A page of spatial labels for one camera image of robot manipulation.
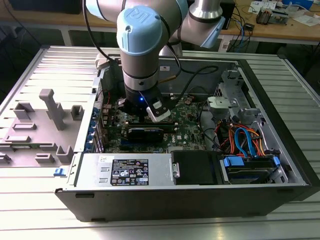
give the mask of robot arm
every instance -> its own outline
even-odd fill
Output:
[[[129,114],[159,122],[174,104],[164,102],[157,88],[159,53],[168,42],[186,41],[210,48],[225,19],[220,0],[87,0],[95,16],[117,23],[126,99],[120,107]]]

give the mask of robot logo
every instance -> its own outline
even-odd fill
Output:
[[[140,12],[139,8],[135,7],[128,15],[132,19],[137,19],[142,24],[149,18],[150,14],[146,11]]]

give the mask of circuit board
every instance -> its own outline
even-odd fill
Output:
[[[117,105],[105,109],[104,128],[107,133],[105,153],[169,153],[173,150],[205,150],[206,144],[197,123],[197,103],[182,98],[171,116],[159,123],[152,123],[149,117],[139,122]],[[164,129],[162,142],[133,143],[128,141],[126,130],[131,127]]]

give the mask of motherboard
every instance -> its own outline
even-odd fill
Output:
[[[182,98],[171,115],[153,123],[145,117],[131,116],[117,104],[103,106],[105,153],[170,153],[174,150],[205,150],[198,127],[198,104]]]

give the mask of power supply label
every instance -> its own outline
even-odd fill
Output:
[[[149,185],[148,159],[114,159],[112,162],[111,185]]]

